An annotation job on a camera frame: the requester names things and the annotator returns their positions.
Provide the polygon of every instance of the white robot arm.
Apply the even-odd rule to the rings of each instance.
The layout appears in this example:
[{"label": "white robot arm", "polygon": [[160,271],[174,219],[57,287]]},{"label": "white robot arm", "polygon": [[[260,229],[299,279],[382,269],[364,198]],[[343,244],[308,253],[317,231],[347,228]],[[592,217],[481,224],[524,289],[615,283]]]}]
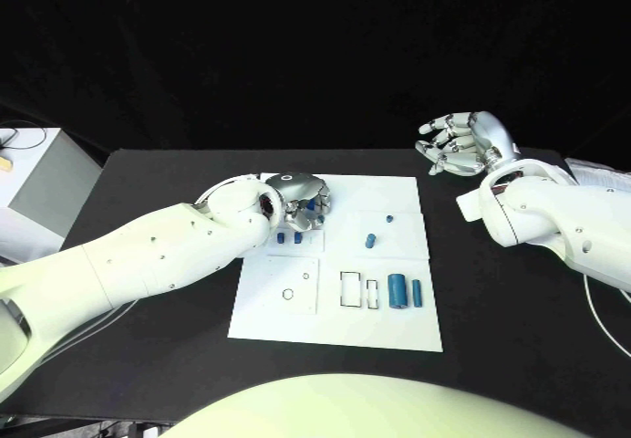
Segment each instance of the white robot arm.
[{"label": "white robot arm", "polygon": [[631,290],[631,193],[580,186],[557,166],[521,159],[500,121],[487,112],[459,113],[425,124],[441,130],[416,149],[442,170],[488,172],[479,188],[458,198],[467,221],[484,220],[501,246],[547,247],[572,269]]},{"label": "white robot arm", "polygon": [[[305,216],[299,223],[312,228],[305,209],[288,204],[307,206],[312,199],[322,223],[330,205],[324,181],[307,174],[282,175],[291,176],[284,183],[299,180],[291,191],[255,175],[232,178],[196,204],[164,208],[92,242],[0,269],[0,401],[80,324],[219,271],[265,243],[282,215]],[[21,313],[21,324],[11,309]]]}]

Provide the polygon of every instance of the robotic hand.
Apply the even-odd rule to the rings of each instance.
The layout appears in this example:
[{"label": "robotic hand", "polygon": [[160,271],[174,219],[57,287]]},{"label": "robotic hand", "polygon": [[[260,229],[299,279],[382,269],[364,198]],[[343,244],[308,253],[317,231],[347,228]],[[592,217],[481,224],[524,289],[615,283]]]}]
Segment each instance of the robotic hand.
[{"label": "robotic hand", "polygon": [[523,242],[549,248],[572,269],[631,290],[631,193],[580,186],[557,166],[521,159],[510,134],[485,111],[461,112],[426,123],[438,130],[416,149],[442,170],[472,176],[479,188],[458,197],[467,221],[482,219],[501,246]]},{"label": "robotic hand", "polygon": [[282,216],[297,231],[318,226],[328,199],[325,183],[312,175],[282,173],[266,183],[255,175],[236,177],[193,205],[157,210],[92,242],[1,268],[0,401],[76,339],[67,339],[76,327],[219,271],[263,245]]}]

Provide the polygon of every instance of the white cabinet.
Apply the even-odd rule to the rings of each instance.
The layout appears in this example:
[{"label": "white cabinet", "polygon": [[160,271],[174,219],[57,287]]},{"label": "white cabinet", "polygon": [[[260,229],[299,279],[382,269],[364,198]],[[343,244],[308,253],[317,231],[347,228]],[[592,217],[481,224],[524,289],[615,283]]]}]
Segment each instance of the white cabinet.
[{"label": "white cabinet", "polygon": [[[43,138],[37,128],[17,129],[7,146],[23,148]],[[0,130],[4,141],[13,130]],[[101,168],[59,128],[46,129],[33,149],[3,149],[11,172],[0,171],[0,256],[16,263],[59,251],[92,191]]]}]

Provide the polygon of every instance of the blue battery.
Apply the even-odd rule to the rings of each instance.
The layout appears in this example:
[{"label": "blue battery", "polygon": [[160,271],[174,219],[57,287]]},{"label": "blue battery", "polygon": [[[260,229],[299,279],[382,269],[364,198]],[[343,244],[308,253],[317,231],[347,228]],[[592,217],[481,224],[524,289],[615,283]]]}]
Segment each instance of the blue battery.
[{"label": "blue battery", "polygon": [[366,248],[371,248],[374,246],[374,240],[377,239],[377,237],[370,234],[366,237]]},{"label": "blue battery", "polygon": [[423,306],[423,299],[420,298],[420,282],[418,280],[412,280],[412,298],[413,306],[420,308]]},{"label": "blue battery", "polygon": [[407,307],[407,290],[405,288],[405,275],[390,274],[387,276],[387,296],[390,308]]}]

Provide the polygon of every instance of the silver robot hand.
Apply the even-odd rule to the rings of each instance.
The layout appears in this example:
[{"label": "silver robot hand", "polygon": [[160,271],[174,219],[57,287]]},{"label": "silver robot hand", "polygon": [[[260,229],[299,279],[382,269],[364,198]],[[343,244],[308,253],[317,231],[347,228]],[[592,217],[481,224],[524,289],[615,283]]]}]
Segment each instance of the silver robot hand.
[{"label": "silver robot hand", "polygon": [[284,219],[298,232],[322,225],[324,215],[331,209],[331,197],[325,182],[308,173],[285,172],[266,179],[279,194]]},{"label": "silver robot hand", "polygon": [[430,141],[416,142],[416,150],[433,162],[429,175],[445,170],[472,176],[521,158],[503,123],[487,111],[448,114],[418,131],[423,135],[438,131]]}]

